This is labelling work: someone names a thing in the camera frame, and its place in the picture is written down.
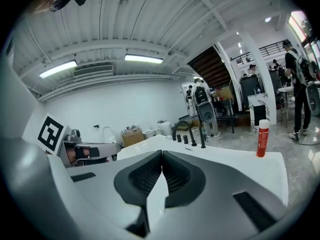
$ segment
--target fluorescent light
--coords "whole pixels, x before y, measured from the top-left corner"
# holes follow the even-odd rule
[[[141,55],[132,55],[126,54],[124,57],[125,61],[134,61],[134,62],[151,62],[151,63],[162,63],[164,60],[162,58],[154,58],[154,57],[147,57]]]
[[[66,63],[63,63],[62,65],[59,65],[59,66],[56,66],[54,68],[51,68],[43,73],[41,73],[39,76],[44,79],[44,78],[47,78],[48,76],[51,76],[55,73],[58,73],[62,70],[67,70],[67,69],[71,69],[71,68],[74,68],[77,66],[77,63],[75,60],[72,60],[72,61],[69,61],[69,62],[66,62]]]

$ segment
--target sneaker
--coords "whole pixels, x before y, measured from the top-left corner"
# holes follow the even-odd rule
[[[217,133],[215,133],[215,134],[213,135],[214,138],[218,138],[219,136],[220,136],[220,131],[218,131]]]
[[[300,130],[300,133],[301,133],[303,136],[306,136],[306,135],[308,135],[308,129],[301,129],[301,130]]]
[[[295,130],[293,130],[292,132],[289,133],[289,138],[296,140],[298,136],[298,132],[295,132]]]

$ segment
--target white cap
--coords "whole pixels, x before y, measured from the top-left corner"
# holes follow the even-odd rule
[[[262,119],[259,121],[259,128],[260,129],[268,129],[269,128],[269,120]]]

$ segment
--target faucet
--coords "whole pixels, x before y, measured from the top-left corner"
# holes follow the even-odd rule
[[[185,124],[185,125],[188,126],[189,133],[190,133],[190,137],[191,137],[191,146],[193,146],[193,147],[196,146],[197,143],[196,143],[195,138],[194,138],[194,135],[193,135],[193,133],[192,133],[192,131],[191,131],[191,127],[190,127],[190,125],[188,124],[188,122],[183,121],[183,120],[179,121],[179,122],[173,127],[172,140],[173,140],[173,141],[176,141],[176,140],[177,140],[177,138],[176,138],[176,132],[177,132],[178,126],[181,125],[181,124]]]

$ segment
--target concrete floor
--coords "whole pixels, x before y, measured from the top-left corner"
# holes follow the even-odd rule
[[[226,124],[219,123],[219,131],[221,135],[218,138],[209,138],[206,145],[220,147],[226,149],[256,151],[258,144],[258,135],[250,132],[249,126],[239,126],[234,129],[227,127]],[[197,143],[200,143],[199,129],[195,130],[194,138]],[[280,152],[283,156],[289,191],[288,206],[299,203],[310,195],[315,186],[320,180],[320,144],[319,145],[299,145],[288,137],[288,134],[294,128],[294,121],[288,122],[288,127],[285,123],[278,122],[276,125],[271,125],[269,131],[269,139],[267,144],[268,152]],[[181,136],[187,135],[188,131],[177,132]],[[314,144],[320,141],[320,119],[317,117],[311,118],[309,126],[309,135],[300,137],[300,143]]]

